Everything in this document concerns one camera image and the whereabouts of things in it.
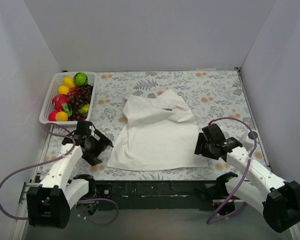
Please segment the white t-shirt with flower print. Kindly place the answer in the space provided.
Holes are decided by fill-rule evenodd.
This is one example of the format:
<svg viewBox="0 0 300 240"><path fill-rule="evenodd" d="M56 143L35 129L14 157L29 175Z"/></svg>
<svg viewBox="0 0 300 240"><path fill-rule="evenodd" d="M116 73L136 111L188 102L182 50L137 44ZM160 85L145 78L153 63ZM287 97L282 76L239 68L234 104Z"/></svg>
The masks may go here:
<svg viewBox="0 0 300 240"><path fill-rule="evenodd" d="M130 95L123 108L127 119L107 161L110 168L163 171L205 168L195 154L196 119L182 97L169 89L157 98Z"/></svg>

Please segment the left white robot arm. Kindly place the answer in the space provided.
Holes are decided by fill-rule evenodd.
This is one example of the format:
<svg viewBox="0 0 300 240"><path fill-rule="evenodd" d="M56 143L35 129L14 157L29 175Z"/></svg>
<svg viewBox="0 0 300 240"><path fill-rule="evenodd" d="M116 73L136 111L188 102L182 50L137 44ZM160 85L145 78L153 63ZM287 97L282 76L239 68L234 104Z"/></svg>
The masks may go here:
<svg viewBox="0 0 300 240"><path fill-rule="evenodd" d="M98 190L94 177L89 174L70 176L80 159L92 167L100 164L99 155L113 145L112 141L92 122L81 120L61 144L60 159L46 177L26 193L28 222L33 227L65 228L71 209L77 204L89 206L90 215L97 211L99 201L95 199Z"/></svg>

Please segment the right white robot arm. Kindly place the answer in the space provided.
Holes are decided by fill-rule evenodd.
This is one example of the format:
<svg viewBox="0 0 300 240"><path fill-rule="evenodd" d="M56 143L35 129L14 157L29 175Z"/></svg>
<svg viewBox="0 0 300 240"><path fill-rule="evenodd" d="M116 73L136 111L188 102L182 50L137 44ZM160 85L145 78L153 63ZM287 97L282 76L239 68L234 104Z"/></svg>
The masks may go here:
<svg viewBox="0 0 300 240"><path fill-rule="evenodd" d="M222 159L242 174L219 176L207 194L217 193L226 201L239 198L259 211L275 232L282 233L300 222L300 184L284 180L252 158L257 137L249 128L240 139L226 138L217 124L210 123L199 133L194 153Z"/></svg>

